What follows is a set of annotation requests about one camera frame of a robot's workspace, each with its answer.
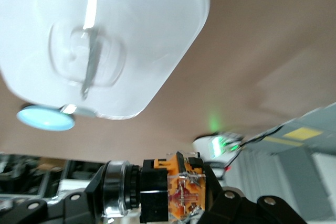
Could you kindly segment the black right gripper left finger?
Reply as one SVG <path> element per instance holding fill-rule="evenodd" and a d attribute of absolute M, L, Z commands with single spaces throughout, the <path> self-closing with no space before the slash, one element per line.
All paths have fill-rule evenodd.
<path fill-rule="evenodd" d="M 44 223 L 100 223 L 102 221 L 104 166 L 101 166 L 84 190 L 68 193 L 48 206 Z"/>

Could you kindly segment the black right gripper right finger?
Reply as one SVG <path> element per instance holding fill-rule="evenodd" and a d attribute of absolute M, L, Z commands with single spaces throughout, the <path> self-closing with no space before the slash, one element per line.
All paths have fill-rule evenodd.
<path fill-rule="evenodd" d="M 223 190 L 210 166 L 205 165 L 206 175 L 205 210 L 202 223 L 260 223 L 255 204 L 233 190 Z"/>

